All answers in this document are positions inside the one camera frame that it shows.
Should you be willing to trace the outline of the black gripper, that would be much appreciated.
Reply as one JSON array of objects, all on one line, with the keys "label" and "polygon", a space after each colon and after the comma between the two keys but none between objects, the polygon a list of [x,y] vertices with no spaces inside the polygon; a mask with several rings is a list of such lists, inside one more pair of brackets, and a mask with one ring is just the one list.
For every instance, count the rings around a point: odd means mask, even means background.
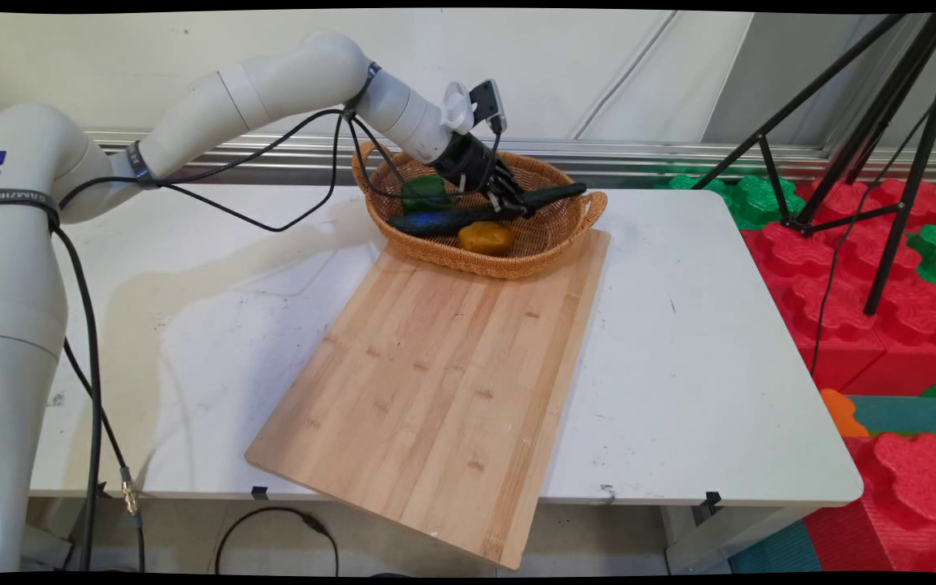
[{"label": "black gripper", "polygon": [[485,145],[470,132],[452,133],[445,149],[428,166],[456,186],[464,179],[465,186],[458,192],[485,196],[493,218],[504,218],[508,210],[530,218],[531,210],[521,199],[524,190],[496,152],[500,143],[500,133],[495,134],[493,145]]}]

